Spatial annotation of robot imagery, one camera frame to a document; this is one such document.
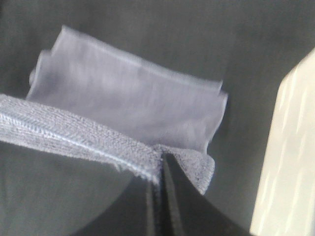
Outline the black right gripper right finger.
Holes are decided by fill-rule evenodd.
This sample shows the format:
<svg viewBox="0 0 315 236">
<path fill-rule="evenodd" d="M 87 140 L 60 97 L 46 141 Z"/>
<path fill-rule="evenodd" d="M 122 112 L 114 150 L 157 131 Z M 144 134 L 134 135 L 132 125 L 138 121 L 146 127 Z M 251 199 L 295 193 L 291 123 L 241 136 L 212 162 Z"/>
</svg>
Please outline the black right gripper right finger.
<svg viewBox="0 0 315 236">
<path fill-rule="evenodd" d="M 189 181 L 175 157 L 163 155 L 163 234 L 165 236 L 247 236 Z"/>
</svg>

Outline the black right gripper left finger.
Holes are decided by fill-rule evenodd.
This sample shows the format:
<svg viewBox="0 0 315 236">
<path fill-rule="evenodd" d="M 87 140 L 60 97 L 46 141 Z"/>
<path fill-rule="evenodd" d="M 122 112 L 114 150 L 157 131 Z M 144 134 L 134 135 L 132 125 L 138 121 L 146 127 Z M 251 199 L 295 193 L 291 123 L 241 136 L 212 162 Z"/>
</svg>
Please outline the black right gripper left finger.
<svg viewBox="0 0 315 236">
<path fill-rule="evenodd" d="M 163 156 L 159 155 L 157 160 L 157 182 L 134 177 L 110 207 L 74 235 L 160 235 L 159 213 Z"/>
</svg>

